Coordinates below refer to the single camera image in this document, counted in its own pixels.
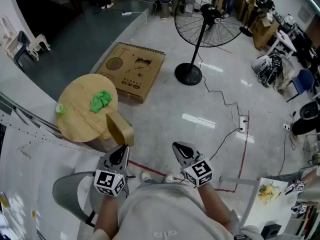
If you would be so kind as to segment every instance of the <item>black fan stand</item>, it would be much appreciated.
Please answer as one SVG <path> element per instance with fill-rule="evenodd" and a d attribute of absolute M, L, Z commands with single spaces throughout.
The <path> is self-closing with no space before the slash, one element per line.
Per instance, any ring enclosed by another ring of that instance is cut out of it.
<path fill-rule="evenodd" d="M 194 63 L 202 41 L 202 37 L 204 36 L 206 26 L 213 26 L 213 24 L 219 23 L 221 21 L 220 12 L 216 10 L 213 6 L 209 4 L 204 4 L 200 10 L 203 16 L 203 24 L 198 38 L 198 42 L 195 46 L 191 63 L 182 63 L 178 65 L 174 71 L 176 79 L 178 79 L 180 83 L 187 86 L 195 86 L 199 84 L 202 79 L 202 72 L 200 68 L 194 65 Z"/>
<path fill-rule="evenodd" d="M 245 1 L 245 6 L 244 6 L 244 9 L 242 11 L 242 17 L 246 16 L 246 12 L 247 12 L 248 7 L 249 7 L 249 3 L 246 0 L 244 0 L 244 1 Z M 245 36 L 251 38 L 252 37 L 252 33 L 249 30 L 249 24 L 248 24 L 249 21 L 250 20 L 247 18 L 247 22 L 246 22 L 247 27 L 245 28 L 245 27 L 241 26 L 241 27 L 239 27 L 239 30 L 241 31 L 242 34 L 244 34 Z"/>

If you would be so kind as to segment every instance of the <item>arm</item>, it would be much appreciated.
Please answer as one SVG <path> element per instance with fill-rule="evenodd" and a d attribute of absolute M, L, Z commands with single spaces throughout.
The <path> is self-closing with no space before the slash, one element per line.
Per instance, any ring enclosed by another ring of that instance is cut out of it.
<path fill-rule="evenodd" d="M 311 182 L 317 177 L 317 169 L 315 168 L 311 172 L 309 172 L 306 176 L 304 176 L 301 180 L 305 183 L 305 185 L 310 185 Z"/>
<path fill-rule="evenodd" d="M 97 229 L 106 232 L 110 239 L 118 233 L 118 204 L 115 197 L 104 197 L 93 232 Z"/>
<path fill-rule="evenodd" d="M 231 216 L 228 207 L 218 196 L 210 183 L 198 187 L 206 214 L 210 219 L 220 223 L 226 230 L 231 230 Z"/>

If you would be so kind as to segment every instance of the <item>green cloth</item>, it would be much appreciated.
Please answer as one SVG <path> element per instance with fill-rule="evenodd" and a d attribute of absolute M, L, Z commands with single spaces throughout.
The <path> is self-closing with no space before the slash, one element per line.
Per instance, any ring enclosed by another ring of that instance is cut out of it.
<path fill-rule="evenodd" d="M 91 101 L 90 110 L 98 113 L 102 108 L 109 104 L 112 100 L 111 93 L 105 90 L 99 91 L 93 96 Z"/>

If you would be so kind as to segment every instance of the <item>red tape line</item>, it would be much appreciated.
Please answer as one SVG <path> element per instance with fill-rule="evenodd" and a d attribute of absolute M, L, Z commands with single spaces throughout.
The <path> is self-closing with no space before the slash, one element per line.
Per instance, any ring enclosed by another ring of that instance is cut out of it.
<path fill-rule="evenodd" d="M 250 118 L 250 112 L 248 111 L 248 129 L 246 131 L 246 139 L 245 139 L 245 143 L 244 143 L 244 151 L 243 151 L 243 156 L 242 156 L 242 160 L 241 160 L 241 166 L 240 166 L 240 171 L 239 171 L 239 174 L 238 174 L 238 179 L 240 179 L 240 176 L 241 176 L 241 173 L 242 173 L 242 169 L 244 167 L 244 162 L 245 162 L 245 157 L 246 157 L 246 151 L 247 151 L 247 143 L 248 143 L 248 134 L 249 134 L 249 118 Z M 157 170 L 154 170 L 152 168 L 149 168 L 147 166 L 144 166 L 142 164 L 139 164 L 137 162 L 134 162 L 132 160 L 128 160 L 129 164 L 132 164 L 134 166 L 137 166 L 137 167 L 140 167 L 146 171 L 149 171 L 149 172 L 152 172 L 152 173 L 155 173 L 155 174 L 158 174 L 158 175 L 161 175 L 161 176 L 166 176 L 164 173 L 160 172 L 160 171 L 157 171 Z M 174 177 L 174 179 L 176 181 L 182 181 L 181 178 L 177 178 L 177 177 Z M 237 187 L 238 187 L 238 184 L 235 185 L 235 189 L 234 190 L 229 190 L 229 189 L 223 189 L 223 188 L 217 188 L 215 191 L 221 191 L 221 192 L 229 192 L 229 193 L 235 193 L 236 190 L 237 190 Z"/>

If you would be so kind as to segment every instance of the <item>fan base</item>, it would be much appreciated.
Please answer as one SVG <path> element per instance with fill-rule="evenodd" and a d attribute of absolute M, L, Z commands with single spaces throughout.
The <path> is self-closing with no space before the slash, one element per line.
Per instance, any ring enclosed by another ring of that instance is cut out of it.
<path fill-rule="evenodd" d="M 252 37 L 252 33 L 247 28 L 244 28 L 243 26 L 239 27 L 240 31 L 247 37 Z"/>
<path fill-rule="evenodd" d="M 202 79 L 202 72 L 200 68 L 191 63 L 182 63 L 175 68 L 174 71 L 176 79 L 184 85 L 195 86 L 200 83 Z"/>

